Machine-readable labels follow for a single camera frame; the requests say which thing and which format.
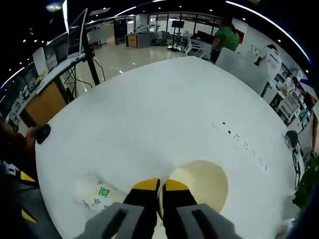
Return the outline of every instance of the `black pole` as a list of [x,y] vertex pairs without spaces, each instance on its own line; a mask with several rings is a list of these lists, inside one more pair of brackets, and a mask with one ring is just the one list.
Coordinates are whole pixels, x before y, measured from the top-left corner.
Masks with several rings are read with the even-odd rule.
[[97,86],[97,85],[100,84],[100,80],[99,80],[99,77],[98,77],[98,73],[96,72],[96,69],[95,69],[95,65],[94,65],[94,62],[93,62],[93,52],[90,49],[89,41],[88,41],[88,37],[86,35],[86,30],[85,29],[83,29],[82,44],[83,44],[86,60],[88,61],[88,65],[89,65],[89,68],[90,68],[90,71],[91,71],[91,74],[92,74],[92,78],[93,78],[94,84]]

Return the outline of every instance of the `window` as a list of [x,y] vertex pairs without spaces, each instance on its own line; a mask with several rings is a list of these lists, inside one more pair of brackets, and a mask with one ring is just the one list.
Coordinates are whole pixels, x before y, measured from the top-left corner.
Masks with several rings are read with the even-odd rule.
[[[168,23],[167,23],[167,31],[173,35],[174,34],[174,27],[171,26],[173,21],[179,21],[180,20],[180,13],[170,13],[168,15]],[[179,28],[175,29],[175,35],[178,34]]]
[[181,35],[183,36],[186,31],[188,31],[190,35],[193,35],[196,15],[195,14],[182,14],[181,20],[185,22],[184,27],[180,29]]
[[211,35],[213,26],[214,26],[214,21],[215,21],[215,18],[213,17],[198,15],[197,21],[196,21],[195,33],[198,33],[198,31],[201,31]]
[[127,34],[131,34],[134,32],[134,21],[135,17],[127,17],[126,18],[126,26],[127,26]]
[[[157,15],[149,16],[149,25],[156,25]],[[155,31],[155,27],[150,28],[150,31]]]
[[215,35],[215,33],[216,33],[218,30],[219,30],[219,28],[215,26],[214,29],[213,29],[213,36]]
[[159,25],[158,31],[166,31],[167,14],[158,14],[157,25]]

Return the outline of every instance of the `green pattern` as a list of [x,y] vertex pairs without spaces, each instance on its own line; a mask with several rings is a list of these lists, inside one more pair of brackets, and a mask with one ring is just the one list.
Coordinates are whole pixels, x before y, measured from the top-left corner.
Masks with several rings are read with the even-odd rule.
[[109,195],[109,192],[110,192],[109,189],[101,187],[100,191],[99,191],[99,195],[101,195],[103,197],[107,197]]

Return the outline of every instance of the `tiled floor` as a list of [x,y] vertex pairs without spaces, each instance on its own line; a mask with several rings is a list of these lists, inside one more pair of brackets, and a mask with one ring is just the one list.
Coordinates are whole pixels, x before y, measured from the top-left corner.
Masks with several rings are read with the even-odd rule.
[[[125,44],[107,44],[100,49],[95,49],[95,59],[104,69],[105,80],[125,73],[132,69],[154,63],[185,56],[182,52],[171,52],[167,47],[152,46],[147,48],[128,48]],[[95,64],[100,82],[103,82],[101,68]],[[77,78],[94,85],[92,75],[87,62],[81,62],[76,66]],[[90,90],[90,86],[83,83],[77,84],[78,95]]]

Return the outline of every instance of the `white round table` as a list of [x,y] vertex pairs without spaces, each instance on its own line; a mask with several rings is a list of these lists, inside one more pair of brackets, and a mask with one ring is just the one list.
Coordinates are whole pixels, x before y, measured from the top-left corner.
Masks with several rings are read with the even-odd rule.
[[[263,172],[212,124],[230,119],[268,165]],[[64,239],[86,222],[72,191],[97,173],[129,193],[139,181],[164,178],[176,167],[205,159],[219,164],[229,193],[221,214],[245,239],[274,238],[283,197],[294,187],[286,126],[243,82],[196,57],[146,65],[116,76],[80,96],[49,124],[36,145],[39,183],[47,210]]]

